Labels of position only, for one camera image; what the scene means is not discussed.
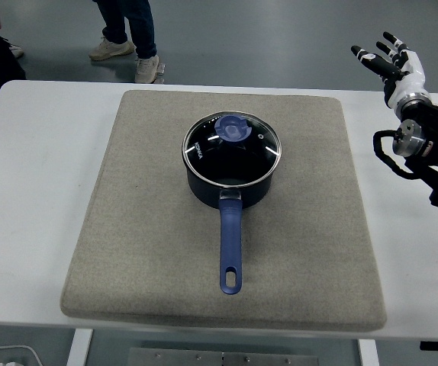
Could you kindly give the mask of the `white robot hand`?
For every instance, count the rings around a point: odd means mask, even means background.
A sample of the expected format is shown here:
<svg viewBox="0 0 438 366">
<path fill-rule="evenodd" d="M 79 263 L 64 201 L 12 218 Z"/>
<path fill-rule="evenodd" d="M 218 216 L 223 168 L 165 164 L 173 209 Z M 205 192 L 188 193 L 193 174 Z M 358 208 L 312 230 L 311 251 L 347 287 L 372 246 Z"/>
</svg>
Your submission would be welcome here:
<svg viewBox="0 0 438 366">
<path fill-rule="evenodd" d="M 431 104 L 430 93 L 425 89 L 424 68 L 417 53 L 387 31 L 383 37 L 387 43 L 376 43 L 383 56 L 357 45 L 351 46 L 351 51 L 364 67 L 381 78 L 387 107 L 401 117 L 410 106 L 420 102 Z"/>
</svg>

